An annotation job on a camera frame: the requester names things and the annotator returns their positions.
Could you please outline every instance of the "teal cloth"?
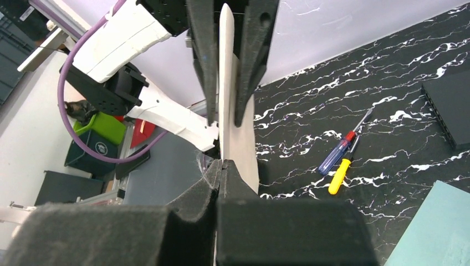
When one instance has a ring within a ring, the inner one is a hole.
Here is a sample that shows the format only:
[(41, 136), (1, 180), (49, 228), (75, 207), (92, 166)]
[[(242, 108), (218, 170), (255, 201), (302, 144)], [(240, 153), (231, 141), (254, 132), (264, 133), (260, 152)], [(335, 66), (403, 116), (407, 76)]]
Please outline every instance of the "teal cloth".
[(470, 194), (437, 181), (386, 266), (470, 266)]

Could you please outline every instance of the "yellow handle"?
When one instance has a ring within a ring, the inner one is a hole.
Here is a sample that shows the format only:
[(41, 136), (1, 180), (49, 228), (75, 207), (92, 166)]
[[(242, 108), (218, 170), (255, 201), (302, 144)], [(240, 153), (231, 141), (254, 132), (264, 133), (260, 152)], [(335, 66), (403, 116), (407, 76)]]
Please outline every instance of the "yellow handle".
[(330, 192), (331, 195), (335, 195), (338, 192), (339, 187), (343, 183), (344, 177), (346, 176), (346, 171), (348, 170), (350, 164), (351, 161), (349, 161), (348, 159), (342, 160), (341, 165), (336, 171), (336, 174), (333, 177), (333, 180), (331, 181), (330, 187), (328, 188), (328, 192)]

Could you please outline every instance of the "screwdriver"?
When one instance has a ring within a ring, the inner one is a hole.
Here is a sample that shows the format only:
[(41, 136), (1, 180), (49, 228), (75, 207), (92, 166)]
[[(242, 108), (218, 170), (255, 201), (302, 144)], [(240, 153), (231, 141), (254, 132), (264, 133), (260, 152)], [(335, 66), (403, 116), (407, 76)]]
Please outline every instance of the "screwdriver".
[(344, 177), (346, 176), (346, 171), (348, 170), (349, 166), (353, 161), (353, 153), (354, 151), (356, 151), (357, 144), (359, 143), (359, 137), (360, 136), (357, 136), (354, 140), (351, 149), (344, 156), (341, 165), (339, 166), (335, 176), (333, 177), (333, 180), (331, 180), (330, 187), (328, 188), (328, 192), (330, 192), (331, 195), (335, 195), (338, 192), (339, 187), (343, 183)]
[(346, 153), (346, 150), (351, 145), (351, 142), (356, 137), (356, 131), (358, 130), (359, 126), (362, 125), (364, 121), (366, 121), (370, 115), (372, 114), (372, 108), (369, 109), (366, 115), (362, 118), (359, 124), (344, 137), (339, 144), (331, 151), (330, 155), (323, 161), (318, 167), (318, 172), (322, 175), (327, 175), (331, 168), (338, 162), (339, 158), (343, 157)]

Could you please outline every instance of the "blue handle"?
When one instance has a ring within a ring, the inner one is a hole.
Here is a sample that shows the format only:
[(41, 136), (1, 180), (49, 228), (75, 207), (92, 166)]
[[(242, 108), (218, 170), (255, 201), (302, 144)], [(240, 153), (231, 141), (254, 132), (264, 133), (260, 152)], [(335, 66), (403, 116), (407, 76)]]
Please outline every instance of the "blue handle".
[(348, 150), (349, 145), (351, 145), (351, 142), (342, 139), (339, 144), (331, 151), (330, 155), (328, 155), (325, 161), (323, 161), (320, 167), (318, 167), (318, 172), (324, 176), (327, 175), (335, 163), (344, 156), (346, 150)]

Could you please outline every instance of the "marble countertop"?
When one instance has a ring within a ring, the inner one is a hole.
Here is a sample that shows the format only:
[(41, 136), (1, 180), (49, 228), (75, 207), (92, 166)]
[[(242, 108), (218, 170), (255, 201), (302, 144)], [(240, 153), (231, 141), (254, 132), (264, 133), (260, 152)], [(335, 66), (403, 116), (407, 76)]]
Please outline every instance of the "marble countertop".
[[(450, 148), (420, 92), (470, 69), (469, 43), (467, 4), (257, 89), (260, 196), (353, 203), (383, 264), (436, 180), (470, 192), (470, 150)], [(334, 172), (317, 168), (369, 108), (344, 186), (329, 195)]]

